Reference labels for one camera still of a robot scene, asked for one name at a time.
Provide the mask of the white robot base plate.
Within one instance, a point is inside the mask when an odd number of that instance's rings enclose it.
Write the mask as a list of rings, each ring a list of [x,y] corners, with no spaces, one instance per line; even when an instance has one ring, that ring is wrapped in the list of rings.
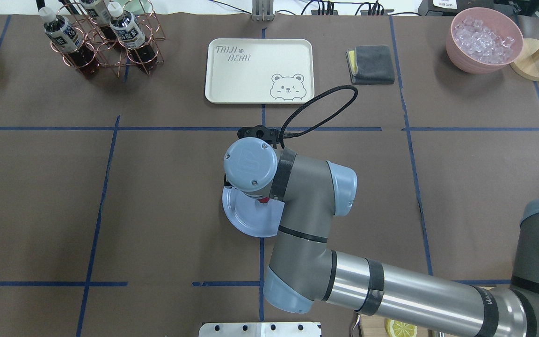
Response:
[[[320,322],[213,322],[199,337],[321,337]]]

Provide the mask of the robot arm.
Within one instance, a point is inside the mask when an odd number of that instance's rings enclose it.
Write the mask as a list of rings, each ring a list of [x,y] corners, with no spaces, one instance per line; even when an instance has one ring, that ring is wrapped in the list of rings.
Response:
[[[539,337],[539,198],[524,209],[509,288],[486,290],[329,249],[357,193],[349,167],[244,137],[223,169],[247,196],[284,203],[263,288],[274,307],[305,314],[321,300],[458,337]]]

